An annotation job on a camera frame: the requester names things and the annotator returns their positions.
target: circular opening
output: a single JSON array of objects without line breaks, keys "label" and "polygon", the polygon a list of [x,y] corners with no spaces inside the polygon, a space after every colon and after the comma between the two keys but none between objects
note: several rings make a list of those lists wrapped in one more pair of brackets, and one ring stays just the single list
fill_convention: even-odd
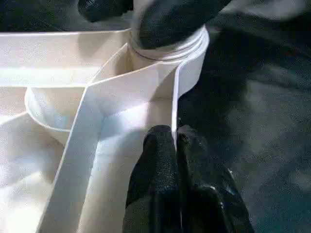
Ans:
[{"label": "circular opening", "polygon": [[83,91],[83,88],[27,88],[26,110],[43,127],[69,132]]}]

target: white plastic tray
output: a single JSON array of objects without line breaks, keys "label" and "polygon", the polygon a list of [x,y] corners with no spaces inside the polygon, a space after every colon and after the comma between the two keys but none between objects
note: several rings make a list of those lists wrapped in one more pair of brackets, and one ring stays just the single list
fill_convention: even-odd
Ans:
[{"label": "white plastic tray", "polygon": [[[0,35],[15,50],[1,45],[10,55],[0,84],[18,93],[1,106],[0,233],[121,232],[143,137],[158,124],[175,137],[177,100],[196,84],[209,42],[204,30],[189,57],[151,62],[127,34]],[[31,48],[18,49],[26,40]]]}]

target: dark fabric surface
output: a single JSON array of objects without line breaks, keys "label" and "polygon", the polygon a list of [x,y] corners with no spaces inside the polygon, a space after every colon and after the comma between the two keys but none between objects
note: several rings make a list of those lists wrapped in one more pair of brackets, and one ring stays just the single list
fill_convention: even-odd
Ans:
[{"label": "dark fabric surface", "polygon": [[155,0],[142,16],[139,40],[146,49],[167,46],[189,37],[230,0]]},{"label": "dark fabric surface", "polygon": [[204,137],[189,126],[178,129],[177,157],[186,186],[185,232],[252,233],[248,211],[228,169]]},{"label": "dark fabric surface", "polygon": [[233,171],[257,233],[310,232],[310,77],[298,50],[226,30],[179,100],[180,124],[198,130]]}]

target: gloved finger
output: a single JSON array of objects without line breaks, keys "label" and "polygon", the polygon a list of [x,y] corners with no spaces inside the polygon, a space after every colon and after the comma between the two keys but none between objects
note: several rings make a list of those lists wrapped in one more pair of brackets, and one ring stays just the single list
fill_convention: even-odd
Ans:
[{"label": "gloved finger", "polygon": [[230,172],[204,137],[190,126],[177,131],[177,156],[188,177],[188,225],[201,225],[211,232],[253,232]]},{"label": "gloved finger", "polygon": [[88,21],[121,16],[133,9],[133,0],[79,0],[78,10]]},{"label": "gloved finger", "polygon": [[179,190],[176,153],[169,126],[152,127],[131,174],[123,233],[178,233]]},{"label": "gloved finger", "polygon": [[145,49],[170,45],[189,37],[231,0],[155,0],[145,10],[138,32]]}]

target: gloved hand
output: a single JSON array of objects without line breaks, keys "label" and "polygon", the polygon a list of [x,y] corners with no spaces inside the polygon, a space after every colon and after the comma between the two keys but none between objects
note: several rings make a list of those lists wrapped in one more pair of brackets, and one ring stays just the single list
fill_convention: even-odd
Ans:
[{"label": "gloved hand", "polygon": [[229,171],[207,141],[181,127],[176,155],[171,129],[155,126],[131,175],[123,232],[178,233],[181,223],[189,233],[253,232]]},{"label": "gloved hand", "polygon": [[[138,23],[138,38],[145,49],[170,45],[189,37],[215,17],[231,0],[155,0]],[[79,12],[99,21],[133,9],[133,0],[79,0]]]}]

